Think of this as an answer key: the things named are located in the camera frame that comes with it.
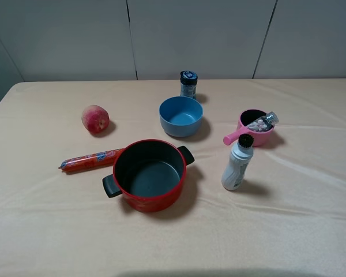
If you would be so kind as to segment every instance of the wall seam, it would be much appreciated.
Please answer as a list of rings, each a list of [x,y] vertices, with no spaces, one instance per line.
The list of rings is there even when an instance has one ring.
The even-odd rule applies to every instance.
[[[266,40],[266,37],[268,36],[268,32],[269,32],[270,25],[272,24],[272,20],[273,20],[274,12],[276,11],[277,4],[278,4],[278,0],[276,0],[276,3],[274,3],[272,15],[270,16],[270,19],[269,19],[268,27],[267,27],[267,29],[266,29],[265,36],[264,36],[264,40],[263,40],[263,44],[261,45],[260,53],[259,53],[259,56],[258,56],[258,60],[256,61],[256,65],[255,65],[253,77],[252,77],[251,79],[253,79],[253,78],[255,77],[256,70],[258,69],[260,57],[261,57],[261,54],[262,54],[262,52],[263,52],[265,40]]]
[[[135,73],[136,73],[136,80],[138,80],[137,67],[136,67],[136,59],[135,59],[135,57],[134,57],[134,48],[133,48],[132,30],[131,30],[131,19],[130,19],[130,15],[129,15],[128,0],[126,0],[126,6],[127,6],[127,14],[128,14],[129,36],[130,36],[130,38],[131,38],[131,48],[132,48],[132,56],[133,56],[133,63],[134,63],[134,71],[135,71]]]
[[[16,63],[14,62],[14,60],[13,60],[12,56],[9,54],[9,52],[7,51],[7,49],[6,49],[5,45],[2,43],[1,38],[0,38],[0,44],[1,44],[2,48],[5,50],[6,55],[9,57],[10,61],[11,61],[11,62],[12,62],[12,64],[14,65],[15,69],[17,70],[17,72],[18,72],[19,76],[21,76],[22,80],[25,82],[25,79],[23,78],[22,73],[19,71],[19,68],[18,68],[18,66],[16,65]]]

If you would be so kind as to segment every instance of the white bottle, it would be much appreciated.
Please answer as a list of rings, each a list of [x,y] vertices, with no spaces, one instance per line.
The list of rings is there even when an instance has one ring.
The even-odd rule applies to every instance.
[[[232,146],[230,162],[221,177],[222,185],[228,190],[237,189],[245,176],[245,170],[253,157],[254,139],[249,134],[242,134]]]

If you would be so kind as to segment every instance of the pot rim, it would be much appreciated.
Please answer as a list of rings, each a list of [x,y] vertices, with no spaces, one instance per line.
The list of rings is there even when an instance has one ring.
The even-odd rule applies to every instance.
[[[245,111],[243,111],[242,113],[240,113],[240,116],[238,117],[238,122],[240,123],[240,125],[241,125],[241,127],[243,127],[243,128],[246,128],[246,126],[242,123],[242,121],[241,121],[241,116],[242,116],[242,114],[243,113],[245,113],[245,112],[247,112],[247,111],[251,111],[251,110],[257,110],[257,111],[262,111],[263,113],[265,113],[266,114],[266,112],[264,112],[263,110],[260,110],[260,109],[258,109],[258,108],[248,108],[247,110],[245,110]],[[268,130],[268,131],[266,131],[266,132],[254,132],[254,131],[251,131],[250,129],[248,129],[249,131],[247,132],[248,134],[257,134],[257,135],[259,135],[259,134],[268,134],[268,133],[271,133],[273,130],[274,130],[274,126],[270,129],[270,130]]]
[[[155,197],[140,197],[140,196],[136,196],[136,195],[133,195],[127,191],[124,190],[124,188],[122,188],[122,186],[120,186],[120,184],[118,183],[118,181],[116,180],[116,177],[115,177],[115,166],[117,165],[118,163],[118,159],[120,156],[123,155],[123,153],[130,147],[138,144],[138,143],[143,143],[143,142],[146,142],[146,141],[158,141],[160,143],[165,143],[165,144],[168,144],[169,146],[172,146],[179,154],[180,154],[180,157],[182,158],[183,160],[183,174],[182,174],[182,177],[180,178],[178,184],[175,185],[174,188],[172,188],[169,192],[165,193],[165,194],[162,194],[162,195],[159,195],[159,196],[155,196]],[[130,145],[128,145],[126,148],[124,148],[123,152],[118,155],[118,157],[115,159],[115,162],[114,162],[114,166],[113,166],[113,179],[114,179],[114,182],[116,183],[117,187],[121,190],[121,192],[135,200],[142,200],[142,201],[155,201],[155,200],[162,200],[172,194],[174,194],[175,192],[177,192],[179,190],[179,188],[183,185],[183,181],[185,179],[185,176],[186,176],[186,160],[185,160],[185,157],[183,156],[183,154],[180,152],[180,150],[178,150],[178,148],[176,146],[174,146],[173,144],[171,143],[168,143],[164,140],[157,140],[157,139],[146,139],[146,140],[139,140],[139,141],[136,141]]]

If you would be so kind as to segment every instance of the white bottle label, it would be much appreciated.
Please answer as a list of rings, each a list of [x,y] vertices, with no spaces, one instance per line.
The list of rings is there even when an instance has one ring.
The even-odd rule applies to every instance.
[[[238,175],[238,178],[235,181],[234,188],[238,187],[241,184],[243,177],[245,176],[245,170],[246,170],[248,165],[249,165],[249,163],[245,163],[245,164],[241,165],[240,174]]]

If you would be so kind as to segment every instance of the red pot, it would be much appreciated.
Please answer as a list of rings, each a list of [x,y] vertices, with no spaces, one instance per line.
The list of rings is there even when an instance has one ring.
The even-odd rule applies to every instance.
[[[178,199],[186,166],[195,160],[184,147],[162,140],[141,140],[127,146],[114,162],[113,175],[103,179],[106,194],[122,194],[140,212],[157,212]]]

